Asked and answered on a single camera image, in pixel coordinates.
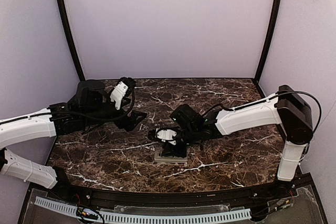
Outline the white remote control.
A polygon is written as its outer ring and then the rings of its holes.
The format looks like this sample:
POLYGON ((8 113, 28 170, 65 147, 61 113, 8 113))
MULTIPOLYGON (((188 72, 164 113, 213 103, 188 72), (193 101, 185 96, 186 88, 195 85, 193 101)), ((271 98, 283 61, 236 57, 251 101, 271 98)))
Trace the white remote control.
POLYGON ((161 156, 163 148, 156 148, 154 151, 154 161, 157 163, 178 163, 184 164, 187 162, 187 157, 163 157, 161 156))

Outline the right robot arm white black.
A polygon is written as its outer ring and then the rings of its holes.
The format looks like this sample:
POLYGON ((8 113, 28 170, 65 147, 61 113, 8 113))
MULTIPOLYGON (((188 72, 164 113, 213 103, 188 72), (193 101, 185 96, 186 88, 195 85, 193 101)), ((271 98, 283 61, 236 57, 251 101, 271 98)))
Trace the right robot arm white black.
POLYGON ((182 104, 170 115, 177 127, 154 130, 154 138, 165 143, 166 156, 185 158, 187 145, 259 126, 282 125, 286 139, 277 178, 289 182, 319 126, 313 123, 311 107, 302 95, 314 98, 309 93, 282 85, 276 93, 258 101, 233 108, 220 103, 203 114, 182 104))

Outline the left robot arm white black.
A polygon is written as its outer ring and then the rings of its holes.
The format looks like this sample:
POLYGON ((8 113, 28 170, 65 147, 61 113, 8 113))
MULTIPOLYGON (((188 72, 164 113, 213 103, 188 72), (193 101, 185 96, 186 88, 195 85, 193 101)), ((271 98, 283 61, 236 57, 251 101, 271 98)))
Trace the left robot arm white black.
POLYGON ((85 133, 114 123, 132 131, 147 116, 134 110, 136 81, 123 77, 110 91, 99 80, 78 83, 76 94, 64 103, 52 104, 37 112, 1 120, 1 174, 52 189, 67 182, 61 168, 44 166, 22 158, 8 149, 10 145, 43 137, 85 133))

